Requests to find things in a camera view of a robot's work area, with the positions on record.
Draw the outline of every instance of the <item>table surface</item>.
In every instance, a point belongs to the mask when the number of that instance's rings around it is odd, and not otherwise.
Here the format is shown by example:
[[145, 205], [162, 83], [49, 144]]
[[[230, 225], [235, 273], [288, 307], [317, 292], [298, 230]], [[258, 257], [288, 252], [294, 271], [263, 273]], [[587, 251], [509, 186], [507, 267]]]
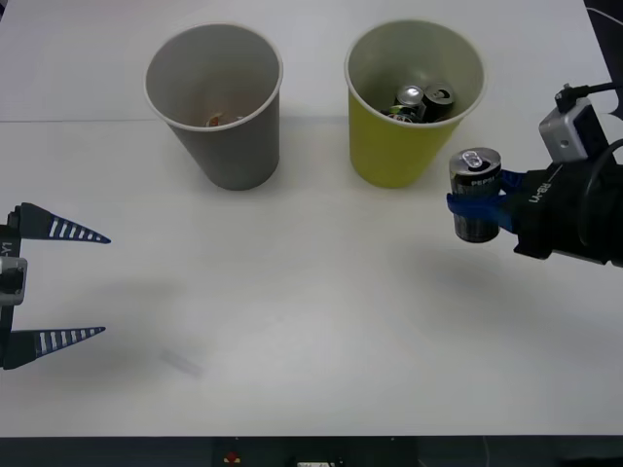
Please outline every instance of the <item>table surface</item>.
[[[10, 3], [0, 212], [35, 202], [113, 243], [24, 243], [16, 329], [108, 329], [0, 374], [0, 436], [623, 433], [620, 271], [515, 255], [508, 233], [460, 242], [444, 201], [451, 153], [545, 166], [553, 93], [608, 79], [581, 2], [377, 3]], [[389, 191], [349, 165], [342, 61], [405, 16], [469, 35], [490, 86], [422, 180]], [[285, 63], [281, 162], [249, 192], [209, 184], [142, 97], [163, 38], [216, 20], [266, 32]]]

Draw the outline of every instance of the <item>paper cup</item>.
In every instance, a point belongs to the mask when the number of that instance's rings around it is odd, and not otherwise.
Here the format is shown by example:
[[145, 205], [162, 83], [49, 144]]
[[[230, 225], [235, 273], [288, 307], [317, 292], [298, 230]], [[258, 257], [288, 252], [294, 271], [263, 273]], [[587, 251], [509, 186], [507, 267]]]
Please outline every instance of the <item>paper cup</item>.
[[[158, 50], [145, 95], [214, 184], [248, 190], [279, 161], [282, 77], [268, 39], [240, 25], [203, 24]], [[214, 118], [225, 125], [206, 126]]]
[[[364, 33], [345, 62], [348, 83], [350, 160], [379, 187], [400, 188], [416, 181], [485, 90], [483, 60], [469, 41], [425, 20], [399, 20]], [[393, 105], [404, 85], [446, 83], [455, 92], [447, 120], [409, 124], [378, 109]]]

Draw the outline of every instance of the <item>yellow paper cup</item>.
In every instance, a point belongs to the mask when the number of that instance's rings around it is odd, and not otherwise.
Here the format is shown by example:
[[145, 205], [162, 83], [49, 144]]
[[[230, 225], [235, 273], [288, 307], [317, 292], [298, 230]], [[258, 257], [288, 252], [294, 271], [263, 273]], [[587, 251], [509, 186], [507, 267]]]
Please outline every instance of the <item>yellow paper cup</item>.
[[[460, 34], [425, 20], [388, 22], [365, 32], [345, 62], [348, 83], [350, 160], [379, 187], [415, 182], [450, 135], [480, 103], [485, 66]], [[455, 91], [449, 117], [435, 124], [398, 122], [378, 112], [393, 105], [404, 85], [447, 83]]]

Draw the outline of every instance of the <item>robotic arm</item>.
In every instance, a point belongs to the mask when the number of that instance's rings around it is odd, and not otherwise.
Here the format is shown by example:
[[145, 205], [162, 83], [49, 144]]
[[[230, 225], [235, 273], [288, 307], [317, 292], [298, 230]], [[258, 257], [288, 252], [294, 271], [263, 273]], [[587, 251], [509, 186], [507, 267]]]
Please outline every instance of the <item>robotic arm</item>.
[[15, 306], [21, 305], [28, 263], [19, 257], [23, 239], [110, 243], [104, 235], [25, 202], [0, 226], [0, 368], [12, 370], [74, 343], [103, 327], [13, 331]]
[[450, 210], [466, 219], [499, 225], [518, 237], [515, 252], [547, 259], [552, 252], [623, 266], [623, 165], [608, 145], [588, 99], [621, 85], [565, 88], [539, 131], [552, 158], [543, 170], [501, 171], [504, 195], [448, 194]]

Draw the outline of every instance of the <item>cup rim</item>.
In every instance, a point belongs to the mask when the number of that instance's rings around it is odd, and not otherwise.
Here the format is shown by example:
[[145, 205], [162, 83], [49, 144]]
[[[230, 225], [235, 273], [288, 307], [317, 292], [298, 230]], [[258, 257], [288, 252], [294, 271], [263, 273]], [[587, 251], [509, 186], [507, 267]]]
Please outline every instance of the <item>cup rim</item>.
[[[197, 28], [200, 28], [200, 27], [207, 27], [207, 26], [233, 26], [233, 27], [237, 27], [239, 29], [244, 29], [244, 30], [246, 30], [248, 32], [251, 32], [252, 34], [255, 34], [256, 36], [258, 36], [262, 40], [264, 40], [269, 45], [269, 47], [271, 47], [271, 49], [273, 50], [273, 53], [275, 54], [275, 57], [276, 57], [276, 61], [277, 61], [278, 65], [279, 65], [279, 71], [278, 71], [278, 76], [277, 76], [277, 79], [276, 79], [275, 89], [273, 90], [271, 95], [266, 99], [266, 101], [259, 108], [257, 108], [254, 112], [252, 112], [251, 114], [247, 115], [246, 117], [244, 117], [244, 118], [242, 118], [242, 119], [240, 119], [240, 120], [238, 120], [236, 122], [232, 122], [230, 124], [220, 125], [220, 126], [191, 126], [191, 125], [180, 124], [179, 122], [177, 122], [177, 121], [175, 121], [173, 119], [170, 119], [165, 114], [163, 114], [160, 110], [158, 110], [156, 108], [156, 106], [152, 102], [152, 99], [149, 97], [149, 92], [147, 91], [147, 73], [149, 73], [149, 68], [150, 68], [150, 66], [152, 64], [152, 61], [154, 61], [154, 58], [156, 57], [156, 55], [158, 55], [158, 53], [169, 42], [171, 42], [172, 40], [174, 40], [177, 37], [181, 36], [182, 34], [185, 34], [188, 31], [191, 31], [193, 29], [197, 29]], [[170, 34], [163, 41], [163, 43], [158, 47], [156, 52], [152, 55], [151, 60], [149, 60], [149, 64], [147, 65], [147, 69], [145, 70], [145, 73], [143, 75], [143, 93], [145, 94], [145, 98], [147, 99], [147, 103], [149, 104], [151, 109], [154, 111], [154, 113], [156, 115], [158, 115], [158, 117], [160, 117], [162, 120], [167, 122], [169, 125], [175, 126], [176, 128], [180, 128], [180, 129], [186, 129], [188, 131], [196, 131], [196, 132], [200, 132], [200, 133], [211, 133], [211, 132], [214, 132], [214, 131], [223, 131], [223, 130], [226, 130], [226, 129], [234, 128], [236, 126], [244, 125], [245, 123], [250, 122], [255, 117], [260, 115], [262, 112], [264, 112], [266, 110], [266, 108], [269, 105], [271, 105], [273, 103], [273, 101], [275, 100], [276, 96], [279, 94], [279, 89], [281, 88], [281, 82], [282, 81], [283, 81], [283, 60], [281, 59], [281, 54], [279, 53], [279, 50], [277, 49], [275, 44], [269, 38], [267, 38], [264, 34], [261, 34], [260, 32], [256, 31], [255, 29], [252, 29], [252, 28], [250, 28], [248, 26], [245, 26], [243, 24], [239, 24], [239, 23], [236, 23], [236, 22], [228, 22], [228, 21], [203, 22], [203, 23], [200, 23], [200, 24], [194, 24], [194, 25], [192, 25], [190, 27], [185, 27], [184, 29], [178, 30], [178, 31]]]
[[[352, 51], [354, 50], [355, 46], [361, 41], [361, 39], [363, 39], [366, 35], [368, 35], [372, 31], [374, 31], [375, 29], [378, 29], [378, 28], [380, 28], [382, 26], [387, 26], [389, 24], [396, 24], [396, 23], [399, 23], [399, 22], [420, 22], [420, 23], [432, 24], [434, 26], [438, 26], [438, 27], [442, 27], [444, 29], [448, 29], [449, 31], [457, 34], [460, 37], [460, 39], [465, 41], [465, 43], [467, 43], [467, 45], [469, 45], [469, 47], [472, 48], [474, 53], [476, 53], [476, 56], [480, 60], [480, 64], [481, 64], [481, 66], [483, 68], [483, 86], [481, 87], [480, 93], [478, 94], [478, 97], [476, 97], [476, 100], [474, 100], [472, 102], [472, 104], [469, 107], [467, 107], [467, 109], [463, 110], [460, 114], [452, 117], [451, 119], [444, 120], [443, 122], [437, 122], [437, 123], [433, 123], [433, 124], [409, 124], [407, 122], [399, 122], [397, 120], [391, 119], [390, 117], [388, 117], [386, 115], [383, 115], [381, 112], [379, 112], [377, 109], [375, 109], [370, 104], [368, 104], [365, 100], [363, 100], [363, 98], [359, 95], [359, 92], [357, 92], [357, 90], [354, 88], [354, 85], [352, 84], [352, 80], [350, 79], [350, 73], [348, 72], [348, 63], [350, 62], [350, 55], [352, 54]], [[485, 60], [483, 59], [482, 55], [480, 54], [480, 51], [474, 45], [474, 43], [472, 41], [470, 41], [465, 35], [463, 35], [462, 33], [458, 32], [458, 31], [456, 31], [452, 27], [446, 26], [445, 24], [441, 24], [439, 22], [432, 21], [432, 20], [426, 19], [426, 18], [393, 19], [391, 21], [384, 21], [384, 22], [378, 23], [378, 24], [370, 27], [369, 29], [366, 29], [363, 33], [361, 33], [352, 42], [352, 44], [350, 44], [350, 47], [348, 48], [347, 57], [346, 57], [346, 59], [344, 61], [344, 74], [345, 74], [345, 77], [346, 77], [346, 80], [347, 80], [348, 90], [354, 96], [354, 98], [357, 99], [359, 104], [361, 104], [368, 112], [370, 112], [374, 116], [378, 117], [379, 119], [382, 119], [385, 122], [388, 122], [390, 124], [397, 125], [397, 126], [403, 126], [405, 128], [440, 128], [442, 126], [449, 126], [449, 125], [452, 125], [454, 123], [460, 122], [467, 115], [469, 115], [476, 107], [478, 107], [478, 104], [480, 104], [480, 102], [483, 100], [483, 97], [485, 96], [485, 91], [487, 90], [487, 81], [488, 81], [487, 80], [487, 65], [486, 65]]]

